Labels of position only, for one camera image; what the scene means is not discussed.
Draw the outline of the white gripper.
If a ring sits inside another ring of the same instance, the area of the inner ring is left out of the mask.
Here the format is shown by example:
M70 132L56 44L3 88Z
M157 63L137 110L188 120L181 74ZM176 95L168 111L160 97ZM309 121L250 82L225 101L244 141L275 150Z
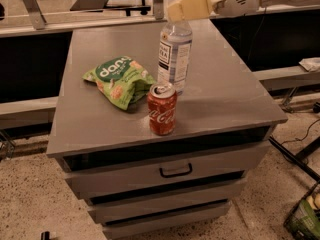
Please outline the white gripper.
M255 13L260 0L176 0L167 7L167 19L180 22L209 18L215 14L235 17Z

